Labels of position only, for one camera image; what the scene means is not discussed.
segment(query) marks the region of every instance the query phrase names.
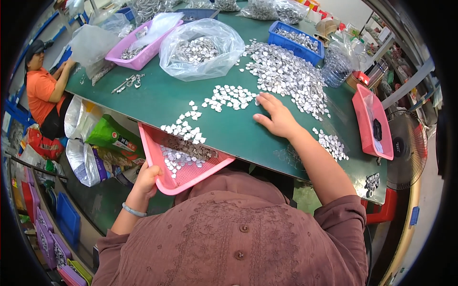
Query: orange shirt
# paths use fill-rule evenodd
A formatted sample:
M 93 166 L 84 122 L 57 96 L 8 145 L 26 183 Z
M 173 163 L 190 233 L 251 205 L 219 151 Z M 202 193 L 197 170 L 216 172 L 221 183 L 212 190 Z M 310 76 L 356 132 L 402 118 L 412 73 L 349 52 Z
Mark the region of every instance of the orange shirt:
M 57 113 L 60 115 L 60 107 L 64 102 L 65 95 L 60 98 L 58 103 L 49 102 L 56 82 L 57 80 L 44 67 L 27 72 L 26 87 L 29 109 L 33 119 L 40 126 L 56 104 Z

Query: plastic bottle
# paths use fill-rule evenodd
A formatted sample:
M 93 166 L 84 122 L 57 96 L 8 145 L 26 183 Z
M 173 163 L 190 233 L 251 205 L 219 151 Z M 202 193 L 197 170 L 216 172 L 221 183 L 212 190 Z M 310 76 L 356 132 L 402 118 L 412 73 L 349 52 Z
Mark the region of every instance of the plastic bottle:
M 330 87 L 339 87 L 353 71 L 350 57 L 337 46 L 327 48 L 324 61 L 321 75 Z

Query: woman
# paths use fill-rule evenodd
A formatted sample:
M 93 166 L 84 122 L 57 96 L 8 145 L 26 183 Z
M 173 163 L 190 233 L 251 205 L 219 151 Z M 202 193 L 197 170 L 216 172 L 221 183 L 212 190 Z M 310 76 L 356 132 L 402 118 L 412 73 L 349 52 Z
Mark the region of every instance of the woman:
M 167 212 L 140 218 L 156 194 L 145 163 L 107 237 L 99 285 L 364 285 L 365 209 L 349 178 L 273 95 L 254 120 L 288 139 L 322 203 L 314 217 L 289 206 L 271 183 L 222 170 Z
M 24 84 L 30 113 L 40 125 L 44 137 L 54 140 L 65 136 L 64 118 L 72 95 L 65 92 L 71 68 L 75 62 L 68 59 L 51 75 L 44 67 L 44 50 L 52 42 L 35 40 L 25 55 Z

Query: brown blouse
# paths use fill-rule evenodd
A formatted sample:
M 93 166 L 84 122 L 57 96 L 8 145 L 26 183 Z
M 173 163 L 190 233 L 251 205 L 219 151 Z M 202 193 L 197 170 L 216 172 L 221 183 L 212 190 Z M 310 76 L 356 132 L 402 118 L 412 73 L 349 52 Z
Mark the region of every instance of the brown blouse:
M 130 234 L 108 230 L 97 242 L 92 286 L 365 284 L 366 215 L 356 195 L 312 216 L 287 205 L 271 183 L 225 171 L 176 203 Z

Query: hand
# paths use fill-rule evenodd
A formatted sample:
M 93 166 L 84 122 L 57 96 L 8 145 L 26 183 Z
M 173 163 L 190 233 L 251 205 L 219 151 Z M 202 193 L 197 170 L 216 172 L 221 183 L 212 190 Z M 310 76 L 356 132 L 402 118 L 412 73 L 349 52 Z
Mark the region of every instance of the hand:
M 261 92 L 256 100 L 269 112 L 271 118 L 257 113 L 253 115 L 253 119 L 266 127 L 270 133 L 291 141 L 291 138 L 303 129 L 291 112 L 272 94 Z
M 63 64 L 65 64 L 66 68 L 71 69 L 76 64 L 76 62 L 69 58 Z
M 138 173 L 132 192 L 145 195 L 147 199 L 154 197 L 158 190 L 155 177 L 162 174 L 159 166 L 148 167 L 148 162 L 145 161 Z

